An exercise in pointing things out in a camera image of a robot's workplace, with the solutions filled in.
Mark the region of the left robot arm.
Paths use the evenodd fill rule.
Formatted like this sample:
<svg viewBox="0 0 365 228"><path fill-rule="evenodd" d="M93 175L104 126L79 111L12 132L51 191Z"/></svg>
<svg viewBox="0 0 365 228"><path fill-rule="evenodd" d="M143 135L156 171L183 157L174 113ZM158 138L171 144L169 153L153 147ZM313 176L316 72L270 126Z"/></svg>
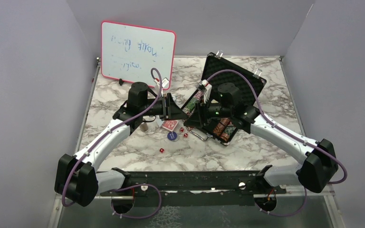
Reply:
<svg viewBox="0 0 365 228"><path fill-rule="evenodd" d="M130 181L121 171L99 172L105 158L143 122L144 116L161 120L184 120L188 115L175 103L171 94L160 92L149 99L151 92L144 82L136 82L128 91L128 99L113 115L108 126L88 146L75 155L64 154L58 161L54 190L61 194L63 206L74 203L87 206L96 195L114 190L125 195Z"/></svg>

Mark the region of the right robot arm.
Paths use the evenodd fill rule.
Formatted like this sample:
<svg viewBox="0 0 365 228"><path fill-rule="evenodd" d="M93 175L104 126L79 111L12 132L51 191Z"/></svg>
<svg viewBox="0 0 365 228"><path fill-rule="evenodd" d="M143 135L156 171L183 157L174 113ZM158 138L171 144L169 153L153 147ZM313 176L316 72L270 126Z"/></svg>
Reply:
<svg viewBox="0 0 365 228"><path fill-rule="evenodd" d="M302 185L314 193L321 193L338 170L333 144L326 139L316 141L300 135L273 121L260 109L246 105L241 91L233 83L218 86L216 104L197 103L184 125L200 128L212 119L228 118L237 129L261 137L279 147L297 163L274 167L266 166L258 174L255 187L267 193L279 185Z"/></svg>

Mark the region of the brown chip stack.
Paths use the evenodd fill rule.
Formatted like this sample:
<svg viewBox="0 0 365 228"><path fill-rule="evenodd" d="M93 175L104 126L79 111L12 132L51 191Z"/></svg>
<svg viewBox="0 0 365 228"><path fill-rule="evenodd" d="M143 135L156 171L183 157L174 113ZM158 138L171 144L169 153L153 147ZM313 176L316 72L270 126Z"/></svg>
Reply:
<svg viewBox="0 0 365 228"><path fill-rule="evenodd" d="M146 132L146 131L148 131L148 125L147 125L147 123L142 123L142 124L140 124L140 130L141 130L142 132Z"/></svg>

